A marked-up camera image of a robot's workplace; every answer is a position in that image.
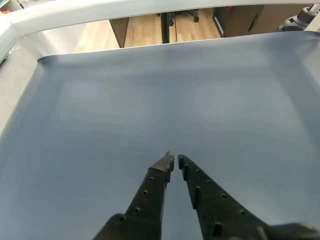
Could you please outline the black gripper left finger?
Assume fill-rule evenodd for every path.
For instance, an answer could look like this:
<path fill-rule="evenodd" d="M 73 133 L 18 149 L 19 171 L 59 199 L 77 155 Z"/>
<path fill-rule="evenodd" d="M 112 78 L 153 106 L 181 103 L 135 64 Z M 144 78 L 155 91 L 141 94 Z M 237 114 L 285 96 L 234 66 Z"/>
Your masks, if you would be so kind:
<path fill-rule="evenodd" d="M 126 212 L 113 215 L 94 239 L 160 240 L 165 192 L 173 169 L 174 154 L 168 151 L 148 169 Z"/>

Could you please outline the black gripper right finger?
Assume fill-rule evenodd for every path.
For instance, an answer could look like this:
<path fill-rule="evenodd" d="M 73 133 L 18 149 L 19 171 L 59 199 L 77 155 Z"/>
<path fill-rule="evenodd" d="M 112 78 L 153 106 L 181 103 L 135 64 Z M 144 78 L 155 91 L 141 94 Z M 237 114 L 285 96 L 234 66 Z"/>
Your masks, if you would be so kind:
<path fill-rule="evenodd" d="M 186 181 L 204 240 L 274 240 L 275 232 L 246 210 L 185 155 L 178 167 Z"/>

